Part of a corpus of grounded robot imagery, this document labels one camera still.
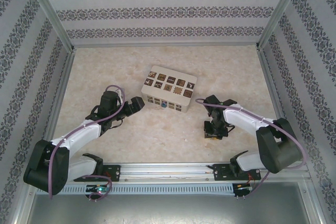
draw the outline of metal plate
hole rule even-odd
[[[120,165],[103,165],[103,176],[111,178],[112,182],[118,182],[120,178]],[[98,182],[107,181],[102,178],[76,178],[75,182]]]
[[[229,164],[214,164],[214,177],[215,181],[230,181],[230,180],[249,180],[248,174],[252,176],[254,180],[261,180],[260,170],[249,170],[248,172],[244,172],[235,177],[230,170]]]

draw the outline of wire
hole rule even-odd
[[[116,116],[121,110],[122,108],[124,107],[125,105],[125,92],[123,91],[123,89],[117,85],[109,85],[106,87],[105,91],[107,91],[110,87],[115,87],[117,89],[119,89],[122,93],[122,104],[121,106],[119,107],[119,109],[112,115],[106,117],[106,118],[103,118],[103,119],[99,119],[97,121],[93,121],[93,122],[90,122],[86,125],[82,125],[82,126],[79,126],[78,128],[74,129],[73,131],[71,131],[70,133],[68,133],[63,139],[61,139],[59,141],[59,143],[55,146],[54,150],[52,151],[51,153],[51,156],[50,156],[50,161],[49,161],[49,169],[48,169],[48,194],[49,194],[49,198],[52,199],[53,198],[53,181],[52,181],[52,171],[53,171],[53,162],[54,162],[54,157],[55,157],[55,153],[57,151],[57,149],[60,147],[60,145],[66,140],[68,139],[70,136],[72,136],[73,134],[75,134],[76,132],[80,131],[81,129],[85,128],[85,127],[88,127],[90,125],[93,125],[93,124],[96,124],[96,123],[100,123],[100,122],[103,122],[105,120],[108,120],[114,116]],[[103,177],[103,176],[99,176],[99,175],[87,175],[87,176],[96,176],[97,178],[98,177]]]
[[[112,190],[112,180],[109,177],[99,176],[99,175],[86,175],[86,176],[82,176],[82,178],[104,178],[104,179],[108,180],[109,189],[107,190],[107,192],[104,195],[101,195],[100,193],[94,192],[94,193],[89,195],[89,200],[92,200],[91,197],[93,195],[99,195],[100,198],[95,199],[94,201],[95,202],[100,201],[100,200],[104,199],[109,194],[109,192]]]
[[[231,110],[235,110],[235,111],[238,111],[238,112],[241,112],[241,113],[245,113],[245,114],[251,116],[252,118],[255,118],[255,119],[257,119],[257,120],[259,120],[261,122],[264,122],[264,123],[270,125],[271,127],[275,128],[276,130],[280,131],[281,133],[283,133],[284,135],[286,135],[288,138],[290,138],[296,144],[296,146],[300,149],[300,151],[302,153],[302,162],[301,162],[301,164],[296,165],[296,166],[292,166],[292,167],[287,167],[286,169],[290,169],[290,170],[298,169],[298,168],[301,168],[303,165],[306,164],[306,161],[308,159],[308,154],[305,151],[305,149],[302,147],[302,145],[295,139],[295,137],[293,137],[287,131],[283,130],[282,128],[278,127],[277,125],[275,125],[275,124],[273,124],[271,122],[268,122],[267,120],[265,120],[265,118],[262,118],[262,117],[257,116],[257,115],[255,115],[255,114],[253,114],[253,113],[251,113],[251,112],[249,112],[247,110],[244,110],[242,108],[237,108],[237,107],[234,107],[234,106],[225,106],[225,105],[204,103],[203,102],[203,101],[205,101],[204,99],[196,99],[195,101],[197,103],[199,103],[199,104],[202,104],[202,105],[208,106],[208,107],[231,109]],[[249,197],[252,193],[254,193],[262,185],[262,183],[268,177],[269,173],[270,173],[270,171],[267,171],[267,174],[265,175],[265,177],[262,178],[262,180],[259,182],[259,184],[255,188],[253,188],[252,191],[246,197]]]

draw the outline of marble floor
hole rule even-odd
[[[127,100],[141,96],[153,65],[198,77],[188,112],[146,102],[121,127],[91,141],[78,155],[89,152],[104,162],[122,163],[223,162],[257,149],[255,137],[239,128],[221,141],[205,139],[203,122],[209,117],[194,101],[214,94],[221,101],[233,99],[257,114],[275,118],[255,46],[80,48],[54,138],[78,126],[110,84],[123,87]]]

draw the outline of robotic arm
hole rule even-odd
[[[131,103],[125,102],[121,111],[112,118],[100,121],[116,113],[122,105],[120,96],[114,91],[105,91],[101,97],[100,105],[95,106],[90,115],[73,131],[67,139],[65,136],[52,141],[40,140],[36,143],[27,169],[24,174],[24,182],[33,185],[43,191],[48,191],[48,170],[51,154],[56,145],[63,139],[64,142],[55,152],[52,163],[52,194],[58,194],[67,181],[74,180],[84,175],[102,175],[102,159],[92,154],[83,154],[80,158],[73,155],[90,141],[100,137],[107,130],[112,129],[113,121],[121,121],[126,116],[137,113],[144,107],[141,97],[134,97]]]
[[[228,108],[216,108],[206,106],[217,104],[229,106]],[[222,139],[235,126],[242,128],[257,138],[258,152],[242,152],[230,159],[230,169],[237,177],[240,173],[251,169],[267,169],[271,173],[278,173],[296,161],[301,160],[302,152],[297,145],[285,134],[277,131],[263,120],[257,120],[260,116],[245,110],[233,100],[220,102],[214,95],[207,97],[202,103],[213,118],[211,122],[204,122],[206,138]],[[265,119],[285,130],[295,137],[293,129],[286,119]]]

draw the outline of patterned wallpaper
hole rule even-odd
[[[336,222],[335,0],[291,0],[264,48],[282,110],[310,156],[327,223]]]
[[[279,0],[50,0],[75,46],[255,43]]]
[[[37,0],[0,0],[0,224],[43,138],[68,53]]]

